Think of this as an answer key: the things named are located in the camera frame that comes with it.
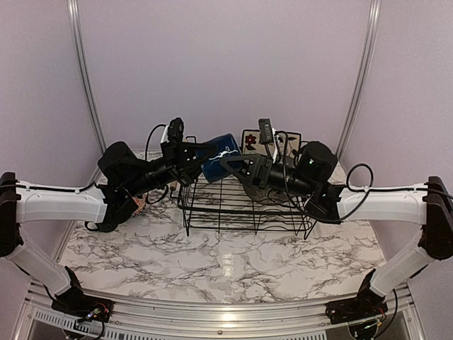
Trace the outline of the blue white patterned bowl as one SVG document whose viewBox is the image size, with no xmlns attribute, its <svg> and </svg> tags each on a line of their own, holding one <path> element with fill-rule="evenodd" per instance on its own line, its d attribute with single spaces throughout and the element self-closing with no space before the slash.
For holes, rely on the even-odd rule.
<svg viewBox="0 0 453 340">
<path fill-rule="evenodd" d="M 147 196 L 144 194 L 138 195 L 133 197 L 133 200 L 137 205 L 137 209 L 132 213 L 132 217 L 136 217 L 144 212 L 144 209 L 147 206 Z"/>
</svg>

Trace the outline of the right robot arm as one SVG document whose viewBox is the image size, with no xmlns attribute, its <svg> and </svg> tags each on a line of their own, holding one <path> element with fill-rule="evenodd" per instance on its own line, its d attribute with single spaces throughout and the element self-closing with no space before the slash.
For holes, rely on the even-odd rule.
<svg viewBox="0 0 453 340">
<path fill-rule="evenodd" d="M 333 185 L 329 178 L 338 160 L 321 142 L 308 142 L 290 169 L 262 154 L 241 155 L 227 150 L 219 163 L 245 186 L 271 187 L 284 191 L 302 215 L 325 224 L 371 220 L 409 222 L 421 231 L 386 265 L 374 269 L 362 282 L 350 310 L 366 317 L 398 284 L 438 260 L 452 257 L 452 196 L 442 181 L 432 177 L 426 183 L 393 188 L 372 184 L 354 187 Z"/>
</svg>

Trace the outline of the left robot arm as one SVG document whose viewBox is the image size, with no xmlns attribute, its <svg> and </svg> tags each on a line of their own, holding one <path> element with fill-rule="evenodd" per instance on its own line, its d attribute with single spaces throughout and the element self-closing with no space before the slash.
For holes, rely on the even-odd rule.
<svg viewBox="0 0 453 340">
<path fill-rule="evenodd" d="M 84 188 L 34 185 L 7 172 L 1 177 L 1 257 L 43 283 L 72 314 L 84 315 L 89 299 L 77 277 L 42 249 L 44 238 L 32 227 L 49 235 L 57 225 L 83 221 L 111 232 L 132 217 L 137 196 L 172 181 L 188 186 L 216 151 L 212 143 L 163 142 L 161 157 L 147 161 L 115 142 L 98 161 L 107 182 Z"/>
</svg>

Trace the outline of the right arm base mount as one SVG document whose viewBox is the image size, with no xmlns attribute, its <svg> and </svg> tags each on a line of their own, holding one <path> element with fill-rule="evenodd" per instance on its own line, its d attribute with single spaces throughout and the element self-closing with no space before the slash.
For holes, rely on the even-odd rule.
<svg viewBox="0 0 453 340">
<path fill-rule="evenodd" d="M 371 279 L 375 271 L 373 269 L 365 276 L 355 297 L 330 301 L 326 304 L 326 316 L 331 324 L 353 322 L 385 314 L 389 310 L 384 301 L 385 297 L 371 291 Z"/>
</svg>

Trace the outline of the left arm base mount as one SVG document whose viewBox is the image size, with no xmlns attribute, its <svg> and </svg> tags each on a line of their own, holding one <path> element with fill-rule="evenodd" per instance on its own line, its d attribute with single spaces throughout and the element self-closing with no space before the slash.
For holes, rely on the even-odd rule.
<svg viewBox="0 0 453 340">
<path fill-rule="evenodd" d="M 65 314 L 77 316 L 76 326 L 82 323 L 97 321 L 101 323 L 100 334 L 95 339 L 102 339 L 105 335 L 105 325 L 108 323 L 113 311 L 113 301 L 92 295 L 86 295 L 79 279 L 69 267 L 65 266 L 70 279 L 67 291 L 60 295 L 52 296 L 48 288 L 45 290 L 52 300 L 52 309 Z"/>
</svg>

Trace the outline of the grey reindeer round plate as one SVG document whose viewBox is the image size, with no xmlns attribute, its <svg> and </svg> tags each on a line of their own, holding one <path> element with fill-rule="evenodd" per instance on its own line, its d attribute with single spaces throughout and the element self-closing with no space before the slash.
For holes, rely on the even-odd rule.
<svg viewBox="0 0 453 340">
<path fill-rule="evenodd" d="M 283 183 L 283 163 L 281 161 L 274 163 L 269 156 L 265 156 L 265 162 L 261 166 L 260 174 L 263 176 L 264 187 L 252 186 L 249 188 L 242 184 L 246 195 L 251 200 L 264 205 L 277 205 L 288 202 L 289 198 Z"/>
</svg>

